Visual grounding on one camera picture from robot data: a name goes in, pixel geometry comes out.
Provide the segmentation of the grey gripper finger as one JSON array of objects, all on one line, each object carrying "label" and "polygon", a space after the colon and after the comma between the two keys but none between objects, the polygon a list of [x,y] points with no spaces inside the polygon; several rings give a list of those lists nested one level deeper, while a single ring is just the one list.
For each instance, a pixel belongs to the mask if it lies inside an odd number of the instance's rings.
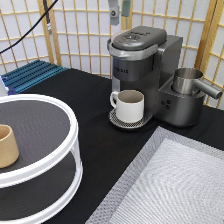
[{"label": "grey gripper finger", "polygon": [[123,17],[130,16],[131,0],[123,0],[122,2],[122,13]]},{"label": "grey gripper finger", "polygon": [[110,24],[117,26],[119,24],[119,4],[118,0],[108,0]]}]

